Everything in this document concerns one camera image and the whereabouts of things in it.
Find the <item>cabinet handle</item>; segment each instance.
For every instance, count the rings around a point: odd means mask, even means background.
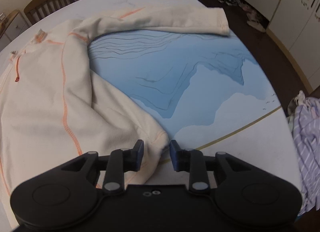
[[[316,1],[316,0],[313,0],[312,5],[311,5],[311,8],[313,7],[313,5],[314,5],[315,1]]]

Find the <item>wooden chair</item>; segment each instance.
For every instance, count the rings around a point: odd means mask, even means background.
[[[49,14],[58,11],[75,0],[32,0],[24,9],[24,13],[34,25]]]

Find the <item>floor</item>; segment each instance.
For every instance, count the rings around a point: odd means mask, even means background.
[[[207,7],[222,7],[230,29],[239,37],[255,57],[270,80],[286,111],[290,100],[300,90],[308,94],[292,65],[271,38],[247,25],[246,13],[239,6],[221,4],[218,0],[199,0]]]

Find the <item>white table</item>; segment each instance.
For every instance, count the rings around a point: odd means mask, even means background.
[[[203,6],[197,0],[79,0],[42,19],[4,48],[0,53],[0,73],[2,74],[9,63],[10,52],[21,49],[39,29],[48,31],[65,20],[84,19],[104,10],[157,4]],[[245,129],[202,149],[202,151],[205,155],[214,155],[217,151],[231,153],[291,182],[301,190],[296,149],[281,108]],[[148,183],[187,184],[188,174],[185,172],[176,173],[173,171],[171,163],[165,163],[159,165]],[[0,231],[7,232],[10,229],[5,220],[6,217],[1,212],[1,207],[0,204]]]

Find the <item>striped cloth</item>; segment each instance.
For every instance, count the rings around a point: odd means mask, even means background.
[[[320,208],[320,100],[300,95],[296,98],[292,134],[302,178],[302,215],[314,206]]]

